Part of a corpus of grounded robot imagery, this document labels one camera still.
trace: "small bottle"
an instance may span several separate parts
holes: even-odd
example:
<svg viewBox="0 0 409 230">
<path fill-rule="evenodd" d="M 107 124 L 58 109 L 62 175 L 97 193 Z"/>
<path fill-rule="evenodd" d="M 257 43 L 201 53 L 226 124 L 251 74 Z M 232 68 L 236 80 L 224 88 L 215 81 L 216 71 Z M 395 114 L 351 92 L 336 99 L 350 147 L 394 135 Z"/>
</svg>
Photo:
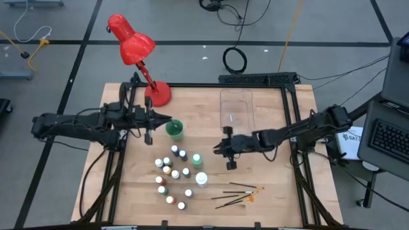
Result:
<svg viewBox="0 0 409 230">
<path fill-rule="evenodd" d="M 155 160 L 155 165 L 159 168 L 159 169 L 161 169 L 161 168 L 163 168 L 165 165 L 164 165 L 164 162 L 161 160 L 161 159 L 156 159 Z"/>
<path fill-rule="evenodd" d="M 199 187 L 204 187 L 207 184 L 207 175 L 204 172 L 199 172 L 196 175 L 196 183 Z"/>
<path fill-rule="evenodd" d="M 184 168 L 181 173 L 186 177 L 186 178 L 190 178 L 190 171 L 188 168 Z"/>
<path fill-rule="evenodd" d="M 182 161 L 187 161 L 187 154 L 186 154 L 185 150 L 180 150 L 179 156 L 180 156 Z"/>
<path fill-rule="evenodd" d="M 174 198 L 173 196 L 168 196 L 167 198 L 166 198 L 166 203 L 168 203 L 168 204 L 174 204 L 174 203 L 176 203 L 176 198 Z"/>
<path fill-rule="evenodd" d="M 167 195 L 169 193 L 169 190 L 165 186 L 159 186 L 158 192 L 162 195 Z"/>
<path fill-rule="evenodd" d="M 180 173 L 178 171 L 176 171 L 176 170 L 173 170 L 172 171 L 172 177 L 173 177 L 173 179 L 178 180 L 178 179 L 180 179 Z"/>
<path fill-rule="evenodd" d="M 186 189 L 185 195 L 187 196 L 187 198 L 193 198 L 193 191 L 191 189 Z"/>
<path fill-rule="evenodd" d="M 170 176 L 171 173 L 172 173 L 172 169 L 171 169 L 169 166 L 165 166 L 165 167 L 164 167 L 164 173 L 165 173 L 166 175 Z"/>
<path fill-rule="evenodd" d="M 164 158 L 164 164 L 166 166 L 172 167 L 173 166 L 173 162 L 171 161 L 171 159 L 169 157 L 165 157 Z"/>
<path fill-rule="evenodd" d="M 172 151 L 172 153 L 173 153 L 173 155 L 174 155 L 175 157 L 178 157 L 178 156 L 179 156 L 179 148 L 178 148 L 177 146 L 173 145 L 173 146 L 171 147 L 171 151 Z"/>
<path fill-rule="evenodd" d="M 203 167 L 203 158 L 199 153 L 195 153 L 192 156 L 192 163 L 196 169 L 201 169 Z"/>
<path fill-rule="evenodd" d="M 155 179 L 156 183 L 158 183 L 159 185 L 166 185 L 166 180 L 163 179 L 163 177 L 161 176 L 157 176 Z"/>
<path fill-rule="evenodd" d="M 179 202 L 178 203 L 178 208 L 179 208 L 179 210 L 184 210 L 186 208 L 186 204 L 184 202 Z"/>
</svg>

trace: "clear plastic container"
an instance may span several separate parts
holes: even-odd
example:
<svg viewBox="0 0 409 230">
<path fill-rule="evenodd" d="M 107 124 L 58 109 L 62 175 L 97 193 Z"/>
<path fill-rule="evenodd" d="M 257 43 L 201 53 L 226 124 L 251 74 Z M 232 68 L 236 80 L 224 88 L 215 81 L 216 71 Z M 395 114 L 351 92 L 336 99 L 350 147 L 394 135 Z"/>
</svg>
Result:
<svg viewBox="0 0 409 230">
<path fill-rule="evenodd" d="M 248 89 L 220 92 L 220 127 L 233 127 L 233 134 L 251 134 L 255 129 L 253 94 Z"/>
</svg>

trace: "keyboard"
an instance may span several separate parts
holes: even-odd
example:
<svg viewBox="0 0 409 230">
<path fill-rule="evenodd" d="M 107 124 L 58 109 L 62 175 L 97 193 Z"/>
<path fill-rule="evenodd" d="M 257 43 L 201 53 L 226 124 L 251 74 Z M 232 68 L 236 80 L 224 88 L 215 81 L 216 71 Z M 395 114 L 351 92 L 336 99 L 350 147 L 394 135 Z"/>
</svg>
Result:
<svg viewBox="0 0 409 230">
<path fill-rule="evenodd" d="M 409 164 L 409 131 L 376 119 L 369 147 Z"/>
</svg>

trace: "lamp arm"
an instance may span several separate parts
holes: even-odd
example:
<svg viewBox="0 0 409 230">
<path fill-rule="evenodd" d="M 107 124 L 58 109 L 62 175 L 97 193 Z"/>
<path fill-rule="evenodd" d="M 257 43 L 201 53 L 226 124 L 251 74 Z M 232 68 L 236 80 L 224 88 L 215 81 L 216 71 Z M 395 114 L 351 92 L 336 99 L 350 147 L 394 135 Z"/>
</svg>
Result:
<svg viewBox="0 0 409 230">
<path fill-rule="evenodd" d="M 149 86 L 152 88 L 154 92 L 157 92 L 157 87 L 155 82 L 152 80 L 151 76 L 149 75 L 149 71 L 145 68 L 145 63 L 143 61 L 140 61 L 136 63 L 136 67 L 141 71 L 143 76 L 145 77 L 146 81 L 148 81 Z"/>
</svg>

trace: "black cable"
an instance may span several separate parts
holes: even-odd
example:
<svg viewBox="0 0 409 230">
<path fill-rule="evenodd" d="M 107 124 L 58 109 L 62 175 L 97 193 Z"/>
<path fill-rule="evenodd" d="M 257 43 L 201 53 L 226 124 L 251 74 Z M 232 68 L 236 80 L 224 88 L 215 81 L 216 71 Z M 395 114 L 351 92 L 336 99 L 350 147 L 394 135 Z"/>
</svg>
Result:
<svg viewBox="0 0 409 230">
<path fill-rule="evenodd" d="M 378 195 L 379 197 L 381 197 L 382 199 L 384 199 L 385 201 L 387 201 L 390 204 L 393 204 L 394 206 L 401 208 L 404 211 L 409 212 L 409 208 L 405 208 L 404 206 L 401 206 L 400 204 L 397 204 L 393 201 L 391 201 L 390 199 L 386 198 L 385 196 L 383 196 L 382 194 L 380 194 L 379 192 L 369 188 L 368 186 L 364 185 L 361 181 L 359 181 L 358 179 L 356 179 L 352 174 L 350 174 L 346 169 L 344 169 L 343 167 L 341 167 L 338 164 L 338 161 L 334 160 L 331 156 L 326 156 L 322 153 L 317 153 L 317 152 L 313 152 L 319 156 L 325 157 L 326 159 L 328 159 L 330 162 L 334 163 L 336 166 L 338 166 L 338 168 L 342 169 L 346 174 L 348 174 L 352 179 L 354 179 L 356 182 L 358 182 L 360 185 L 362 185 L 363 187 L 365 187 L 366 189 L 370 190 L 371 192 L 373 192 L 374 194 Z"/>
<path fill-rule="evenodd" d="M 372 66 L 372 65 L 374 65 L 374 64 L 376 64 L 376 63 L 378 63 L 378 62 L 380 62 L 380 61 L 383 61 L 384 59 L 387 59 L 388 57 L 389 57 L 389 55 L 385 55 L 385 56 L 379 57 L 378 59 L 375 59 L 374 61 L 371 61 L 370 63 L 366 63 L 366 64 L 364 64 L 363 66 L 358 67 L 358 68 L 356 68 L 356 69 L 350 70 L 350 71 L 345 72 L 345 73 L 341 73 L 341 74 L 337 74 L 337 75 L 333 75 L 333 76 L 328 76 L 328 77 L 319 77 L 319 78 L 317 78 L 317 79 L 309 79 L 309 78 L 303 77 L 303 76 L 301 76 L 301 75 L 299 75 L 299 74 L 297 74 L 297 75 L 298 75 L 299 77 L 301 77 L 301 78 L 303 78 L 303 79 L 305 79 L 305 80 L 309 80 L 309 81 L 329 79 L 329 78 L 339 77 L 339 76 L 344 75 L 344 74 L 349 74 L 349 73 L 355 72 L 355 71 L 357 71 L 357 70 L 361 70 L 361 69 L 370 67 L 370 66 Z"/>
<path fill-rule="evenodd" d="M 101 154 L 92 162 L 92 164 L 89 166 L 87 171 L 85 172 L 84 178 L 82 179 L 82 185 L 81 185 L 81 192 L 79 195 L 79 215 L 80 217 L 83 217 L 83 212 L 82 212 L 82 200 L 84 199 L 84 191 L 85 191 L 85 181 L 87 180 L 89 172 L 91 172 L 92 167 L 101 159 L 101 157 L 104 155 L 104 153 L 107 150 L 104 149 Z"/>
<path fill-rule="evenodd" d="M 292 166 L 300 167 L 304 163 L 305 157 L 303 157 L 302 161 L 300 163 L 298 163 L 298 165 L 294 165 L 292 156 L 293 156 L 293 154 L 291 152 L 291 154 L 289 155 L 289 164 L 291 164 Z"/>
<path fill-rule="evenodd" d="M 243 18 L 243 23 L 242 23 L 242 25 L 244 25 L 244 22 L 245 22 L 245 16 L 247 15 L 247 9 L 248 9 L 248 7 L 249 7 L 249 1 L 250 1 L 250 0 L 247 0 L 247 4 L 245 5 L 244 18 Z M 223 65 L 224 65 L 224 67 L 228 70 L 228 72 L 231 73 L 231 74 L 242 74 L 242 73 L 244 73 L 245 69 L 247 68 L 247 57 L 245 56 L 245 54 L 244 54 L 243 51 L 241 51 L 240 49 L 237 49 L 237 48 L 236 48 L 236 46 L 238 45 L 238 42 L 240 41 L 240 38 L 242 37 L 242 33 L 243 33 L 243 26 L 242 26 L 242 28 L 240 29 L 240 34 L 238 35 L 238 39 L 237 39 L 236 45 L 233 46 L 233 47 L 227 48 L 227 49 L 223 52 Z M 227 56 L 228 52 L 231 51 L 231 50 L 236 51 L 236 52 L 239 53 L 239 55 L 241 55 L 241 57 L 243 58 L 243 61 L 244 61 L 243 67 L 242 67 L 241 69 L 239 69 L 239 70 L 234 70 L 234 69 L 230 68 L 230 66 L 227 64 L 226 56 Z"/>
<path fill-rule="evenodd" d="M 66 144 L 66 143 L 63 143 L 63 142 L 60 142 L 60 141 L 44 141 L 44 140 L 41 140 L 41 139 L 37 139 L 37 140 L 38 140 L 38 141 L 40 141 L 40 142 L 44 142 L 44 143 L 55 143 L 55 144 L 62 144 L 62 145 L 64 145 L 64 146 L 67 146 L 67 147 L 73 148 L 73 149 L 75 149 L 75 150 L 83 150 L 83 151 L 88 151 L 88 149 L 84 149 L 84 148 L 79 148 L 79 147 L 71 146 L 71 145 L 69 145 L 69 144 Z"/>
<path fill-rule="evenodd" d="M 299 75 L 299 74 L 298 74 L 298 76 L 301 77 L 301 78 L 303 78 L 303 79 L 310 80 L 310 81 L 322 80 L 322 79 L 327 79 L 327 78 L 336 77 L 335 79 L 332 79 L 332 80 L 330 80 L 330 81 L 328 81 L 328 82 L 326 82 L 326 83 L 324 83 L 324 84 L 322 84 L 322 85 L 320 85 L 320 86 L 317 86 L 317 87 L 313 88 L 313 90 L 315 90 L 315 89 L 319 89 L 319 88 L 321 88 L 321 87 L 323 87 L 323 86 L 325 86 L 325 85 L 327 85 L 327 84 L 330 84 L 331 82 L 334 82 L 334 81 L 336 81 L 336 80 L 338 80 L 338 79 L 340 79 L 340 78 L 342 78 L 342 77 L 345 77 L 346 75 L 348 75 L 348 74 L 350 74 L 350 73 L 352 73 L 352 72 L 355 72 L 355 71 L 358 71 L 358 70 L 361 70 L 361 69 L 364 69 L 364 68 L 373 66 L 373 65 L 379 63 L 380 61 L 383 61 L 384 59 L 387 59 L 388 57 L 389 57 L 389 55 L 380 57 L 380 58 L 378 58 L 377 60 L 372 61 L 372 62 L 370 62 L 370 63 L 367 63 L 367 64 L 365 64 L 365 65 L 363 65 L 363 66 L 361 66 L 361 67 L 359 67 L 359 68 L 356 68 L 356 69 L 354 69 L 354 70 L 350 70 L 350 71 L 348 71 L 348 72 L 341 73 L 341 74 L 337 74 L 337 75 L 333 75 L 333 76 L 329 76 L 329 77 L 321 77 L 321 78 L 318 78 L 318 79 L 308 79 L 307 77 L 303 77 L 303 76 L 301 76 L 301 75 Z"/>
<path fill-rule="evenodd" d="M 359 136 L 359 135 L 357 135 L 357 134 L 353 134 L 353 133 L 351 133 L 351 131 L 348 131 L 348 133 L 350 133 L 350 134 L 354 135 L 355 137 L 360 137 L 360 136 Z"/>
<path fill-rule="evenodd" d="M 361 90 L 363 90 L 369 83 L 373 82 L 376 77 L 381 74 L 383 71 L 385 71 L 386 68 L 383 70 L 379 71 L 369 82 L 367 82 L 364 86 L 362 86 L 358 91 L 356 91 L 352 96 L 350 96 L 348 99 L 346 99 L 340 106 L 343 106 L 349 99 L 353 98 L 357 93 L 359 93 Z"/>
<path fill-rule="evenodd" d="M 266 14 L 266 12 L 267 12 L 267 10 L 268 10 L 268 7 L 270 6 L 270 3 L 271 3 L 271 0 L 268 1 L 268 4 L 267 4 L 267 6 L 266 6 L 264 12 L 263 12 L 263 14 L 261 14 L 261 16 L 260 16 L 259 19 L 255 20 L 254 22 L 248 23 L 248 24 L 244 24 L 244 22 L 241 23 L 241 20 L 244 20 L 244 17 L 245 17 L 245 16 L 244 16 L 244 17 L 240 16 L 240 14 L 238 13 L 237 9 L 234 8 L 233 6 L 229 5 L 229 4 L 223 4 L 223 5 L 220 6 L 220 9 L 217 10 L 217 17 L 219 18 L 219 20 L 220 20 L 223 24 L 226 24 L 226 25 L 229 25 L 229 26 L 235 26 L 235 27 L 237 27 L 237 26 L 240 26 L 240 27 L 243 27 L 243 26 L 251 26 L 251 25 L 254 25 L 255 23 L 259 22 L 259 21 L 264 17 L 264 15 Z M 237 13 L 237 15 L 235 15 L 235 14 L 232 12 L 233 15 L 235 15 L 235 17 L 239 20 L 239 23 L 238 23 L 238 24 L 233 24 L 233 23 L 225 22 L 225 21 L 223 21 L 223 20 L 221 19 L 220 15 L 219 15 L 219 11 L 220 11 L 220 10 L 223 10 L 225 6 L 228 6 L 228 7 L 232 8 L 232 9 L 234 9 L 234 11 Z"/>
</svg>

